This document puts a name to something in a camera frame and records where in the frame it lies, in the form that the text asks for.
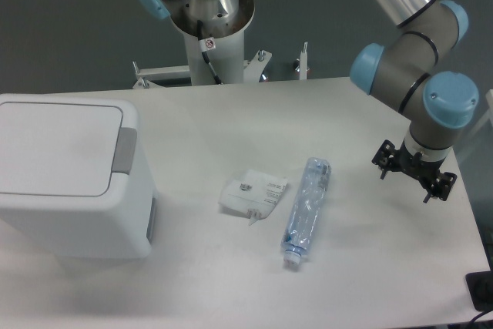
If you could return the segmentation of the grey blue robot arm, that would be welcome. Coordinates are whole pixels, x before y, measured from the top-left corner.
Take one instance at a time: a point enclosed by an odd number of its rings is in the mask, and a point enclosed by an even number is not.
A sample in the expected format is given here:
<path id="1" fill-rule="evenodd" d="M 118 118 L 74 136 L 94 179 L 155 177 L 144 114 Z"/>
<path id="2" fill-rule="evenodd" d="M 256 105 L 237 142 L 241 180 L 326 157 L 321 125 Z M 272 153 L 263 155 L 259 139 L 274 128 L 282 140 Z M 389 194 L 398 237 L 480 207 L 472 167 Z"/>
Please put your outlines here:
<path id="1" fill-rule="evenodd" d="M 456 181 L 441 172 L 450 149 L 470 123 L 478 89 L 456 72 L 432 69 L 464 37 L 466 11 L 448 0 L 376 0 L 400 30 L 389 47 L 370 44 L 350 68 L 359 89 L 406 117 L 410 126 L 400 146 L 385 141 L 373 162 L 382 173 L 400 172 L 446 200 Z M 194 85 L 256 83 L 268 56 L 244 58 L 243 33 L 253 19 L 253 0 L 139 0 L 153 17 L 170 18 L 186 43 Z"/>

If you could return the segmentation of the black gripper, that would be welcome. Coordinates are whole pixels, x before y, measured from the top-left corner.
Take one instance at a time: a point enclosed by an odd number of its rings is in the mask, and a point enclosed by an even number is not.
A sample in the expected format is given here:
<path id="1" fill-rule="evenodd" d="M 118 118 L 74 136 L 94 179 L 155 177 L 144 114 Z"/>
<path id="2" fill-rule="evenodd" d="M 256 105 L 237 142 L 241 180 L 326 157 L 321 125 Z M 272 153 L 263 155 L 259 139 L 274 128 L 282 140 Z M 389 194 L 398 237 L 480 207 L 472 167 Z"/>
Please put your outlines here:
<path id="1" fill-rule="evenodd" d="M 371 162 L 381 171 L 381 180 L 388 172 L 403 173 L 417 180 L 427 192 L 424 203 L 431 198 L 446 201 L 458 178 L 455 173 L 440 172 L 442 159 L 425 161 L 421 154 L 411 155 L 404 143 L 396 150 L 388 139 L 383 141 Z"/>

